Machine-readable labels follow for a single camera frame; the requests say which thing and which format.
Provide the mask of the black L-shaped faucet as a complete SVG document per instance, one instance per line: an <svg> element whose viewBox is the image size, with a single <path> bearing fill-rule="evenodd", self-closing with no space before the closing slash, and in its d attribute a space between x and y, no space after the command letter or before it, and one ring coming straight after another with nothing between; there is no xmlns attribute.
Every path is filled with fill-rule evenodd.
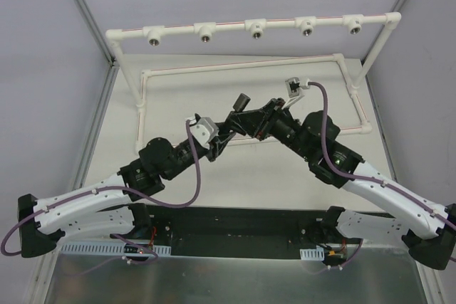
<svg viewBox="0 0 456 304"><path fill-rule="evenodd" d="M236 118L227 118L224 122L218 124L218 128L219 135L247 135L245 129Z"/></svg>

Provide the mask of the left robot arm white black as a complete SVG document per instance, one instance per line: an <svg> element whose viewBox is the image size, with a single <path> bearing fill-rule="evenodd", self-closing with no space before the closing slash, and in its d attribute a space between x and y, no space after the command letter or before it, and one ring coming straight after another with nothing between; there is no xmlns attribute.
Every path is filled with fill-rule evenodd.
<svg viewBox="0 0 456 304"><path fill-rule="evenodd" d="M200 159L213 162L221 155L234 132L210 133L202 125L191 126L187 139L173 146L163 137L150 140L138 158L97 184L67 194L39 199L26 194L18 199L18 233L23 258L35 258L55 250L71 239L111 234L130 234L143 239L150 233L141 199L163 206L154 199L164 181L170 181L193 166L200 172Z"/></svg>

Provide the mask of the black faucet valve handle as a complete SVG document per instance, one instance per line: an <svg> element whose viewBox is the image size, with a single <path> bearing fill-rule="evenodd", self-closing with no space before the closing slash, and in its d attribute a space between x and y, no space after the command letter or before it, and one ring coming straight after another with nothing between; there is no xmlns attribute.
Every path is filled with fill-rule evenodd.
<svg viewBox="0 0 456 304"><path fill-rule="evenodd" d="M249 104L250 100L251 98L248 95L241 93L233 104L233 110L235 112L242 112Z"/></svg>

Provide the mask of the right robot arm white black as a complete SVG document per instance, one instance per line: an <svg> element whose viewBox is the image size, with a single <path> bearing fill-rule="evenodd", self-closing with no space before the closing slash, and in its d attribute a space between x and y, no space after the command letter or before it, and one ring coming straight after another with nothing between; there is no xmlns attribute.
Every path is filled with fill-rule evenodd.
<svg viewBox="0 0 456 304"><path fill-rule="evenodd" d="M425 199L382 175L362 156L338 143L339 128L320 110L299 124L272 99L264 107L230 112L225 125L258 140L274 137L309 164L325 184L356 194L390 214L389 218L331 207L321 225L329 243L343 237L367 239L404 248L417 262L444 270L455 247L455 205Z"/></svg>

